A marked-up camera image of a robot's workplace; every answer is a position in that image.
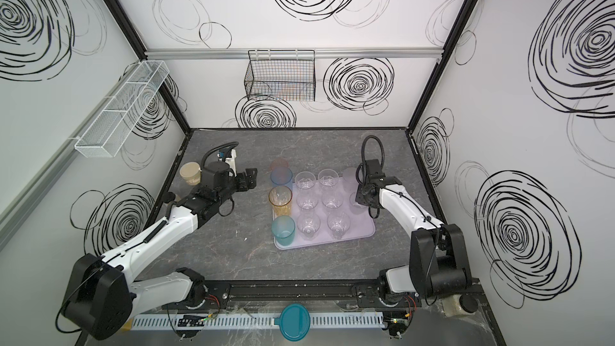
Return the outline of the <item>frosted dimpled glass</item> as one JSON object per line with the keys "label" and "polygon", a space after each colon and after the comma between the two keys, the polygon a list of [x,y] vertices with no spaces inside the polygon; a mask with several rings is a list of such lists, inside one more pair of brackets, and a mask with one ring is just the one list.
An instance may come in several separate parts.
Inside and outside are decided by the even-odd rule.
{"label": "frosted dimpled glass", "polygon": [[355,192],[350,194],[348,198],[348,208],[349,208],[350,213],[352,213],[354,216],[364,214],[365,212],[368,211],[368,208],[358,203],[356,201],[356,198],[357,198],[357,194]]}

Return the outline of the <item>clear faceted tumbler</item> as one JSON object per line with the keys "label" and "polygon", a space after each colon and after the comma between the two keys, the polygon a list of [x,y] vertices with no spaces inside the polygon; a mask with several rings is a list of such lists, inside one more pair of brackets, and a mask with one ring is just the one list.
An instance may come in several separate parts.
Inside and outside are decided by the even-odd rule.
{"label": "clear faceted tumbler", "polygon": [[318,174],[318,182],[322,192],[333,192],[339,184],[339,174],[333,169],[323,169]]}
{"label": "clear faceted tumbler", "polygon": [[313,210],[320,203],[320,195],[314,190],[301,190],[296,197],[296,204],[301,210]]}
{"label": "clear faceted tumbler", "polygon": [[316,176],[310,171],[301,171],[295,177],[294,185],[298,192],[313,192],[316,187]]}
{"label": "clear faceted tumbler", "polygon": [[336,240],[341,240],[351,227],[350,217],[342,211],[334,211],[327,220],[329,231]]}
{"label": "clear faceted tumbler", "polygon": [[327,211],[336,211],[344,204],[344,195],[338,191],[325,191],[321,196],[321,203]]}
{"label": "clear faceted tumbler", "polygon": [[320,216],[314,211],[306,211],[299,215],[297,227],[302,237],[306,240],[313,240],[320,230]]}

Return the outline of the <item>tall blue textured glass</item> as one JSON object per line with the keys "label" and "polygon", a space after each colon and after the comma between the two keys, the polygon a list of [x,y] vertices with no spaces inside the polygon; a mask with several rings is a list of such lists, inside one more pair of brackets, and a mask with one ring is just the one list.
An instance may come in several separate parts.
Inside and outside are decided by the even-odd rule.
{"label": "tall blue textured glass", "polygon": [[275,187],[285,186],[292,188],[293,172],[287,167],[277,167],[272,170],[270,180]]}

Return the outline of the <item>tall yellow plastic glass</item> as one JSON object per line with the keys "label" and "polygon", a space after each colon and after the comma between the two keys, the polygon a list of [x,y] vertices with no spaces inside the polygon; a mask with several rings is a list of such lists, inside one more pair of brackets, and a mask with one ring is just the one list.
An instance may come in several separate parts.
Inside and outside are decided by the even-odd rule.
{"label": "tall yellow plastic glass", "polygon": [[272,206],[273,215],[291,216],[292,191],[287,186],[276,186],[268,194],[268,200]]}

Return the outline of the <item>teal dimpled plastic glass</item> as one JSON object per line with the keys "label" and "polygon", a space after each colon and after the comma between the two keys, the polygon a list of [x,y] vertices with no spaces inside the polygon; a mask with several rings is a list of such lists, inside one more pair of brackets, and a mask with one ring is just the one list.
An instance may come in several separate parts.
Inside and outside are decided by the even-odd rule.
{"label": "teal dimpled plastic glass", "polygon": [[272,222],[275,242],[283,247],[290,246],[295,238],[296,224],[291,216],[278,216]]}

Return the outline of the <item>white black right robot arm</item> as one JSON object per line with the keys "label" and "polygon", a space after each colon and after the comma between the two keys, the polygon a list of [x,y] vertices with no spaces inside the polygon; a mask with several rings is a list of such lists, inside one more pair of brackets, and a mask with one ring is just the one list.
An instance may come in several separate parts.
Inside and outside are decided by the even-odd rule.
{"label": "white black right robot arm", "polygon": [[408,265],[381,272],[386,295],[410,292],[437,299],[472,286],[464,235],[456,224],[430,215],[397,177],[384,174],[379,160],[362,161],[356,176],[356,202],[388,211],[411,240]]}

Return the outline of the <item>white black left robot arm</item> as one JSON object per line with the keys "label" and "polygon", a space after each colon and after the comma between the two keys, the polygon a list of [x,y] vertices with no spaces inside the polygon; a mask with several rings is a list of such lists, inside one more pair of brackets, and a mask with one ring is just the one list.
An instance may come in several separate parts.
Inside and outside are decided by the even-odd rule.
{"label": "white black left robot arm", "polygon": [[237,192],[257,185],[258,171],[236,173],[224,161],[212,162],[188,196],[169,204],[158,224],[100,256],[88,253],[75,262],[57,313],[98,341],[114,335],[133,317],[166,304],[198,309],[209,300],[204,278],[190,268],[138,280],[168,248],[219,215]]}

